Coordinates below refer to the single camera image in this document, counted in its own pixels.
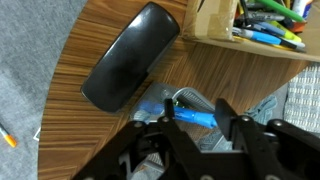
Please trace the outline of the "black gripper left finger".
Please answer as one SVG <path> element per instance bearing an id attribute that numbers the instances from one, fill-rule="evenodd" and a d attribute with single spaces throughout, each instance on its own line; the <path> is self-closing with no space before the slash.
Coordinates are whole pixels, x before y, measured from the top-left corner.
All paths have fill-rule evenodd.
<path id="1" fill-rule="evenodd" d="M 214 180 L 205 165 L 202 154 L 188 134 L 181 131 L 174 120 L 174 106 L 171 99 L 164 102 L 165 115 L 158 120 L 158 126 L 165 139 L 160 153 L 165 172 L 159 180 Z"/>

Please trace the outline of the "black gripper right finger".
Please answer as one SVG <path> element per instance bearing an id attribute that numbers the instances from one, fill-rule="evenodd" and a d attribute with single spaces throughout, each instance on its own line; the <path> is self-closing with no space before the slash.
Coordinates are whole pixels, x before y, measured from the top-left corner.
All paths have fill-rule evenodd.
<path id="1" fill-rule="evenodd" d="M 256 180 L 277 180 L 277 161 L 268 139 L 249 116 L 238 115 L 225 99 L 216 100 L 215 119 L 222 134 L 241 150 Z"/>

